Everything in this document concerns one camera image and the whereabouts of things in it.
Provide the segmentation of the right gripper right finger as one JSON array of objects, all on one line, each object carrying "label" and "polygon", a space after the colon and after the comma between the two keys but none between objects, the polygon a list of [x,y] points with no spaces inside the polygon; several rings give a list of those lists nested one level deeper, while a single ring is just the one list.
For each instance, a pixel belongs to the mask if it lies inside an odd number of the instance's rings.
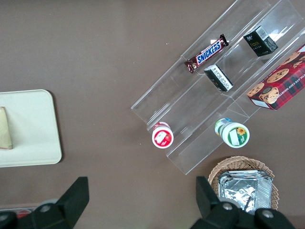
[{"label": "right gripper right finger", "polygon": [[220,201],[206,177],[196,178],[196,201],[201,213],[193,229],[255,229],[254,216],[235,204]]}]

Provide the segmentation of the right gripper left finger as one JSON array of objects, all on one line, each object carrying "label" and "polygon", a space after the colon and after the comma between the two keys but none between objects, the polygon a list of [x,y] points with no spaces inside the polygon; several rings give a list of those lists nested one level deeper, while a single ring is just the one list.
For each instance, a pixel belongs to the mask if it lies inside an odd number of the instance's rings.
[{"label": "right gripper left finger", "polygon": [[79,177],[55,202],[37,207],[17,220],[18,229],[72,229],[89,202],[87,177]]}]

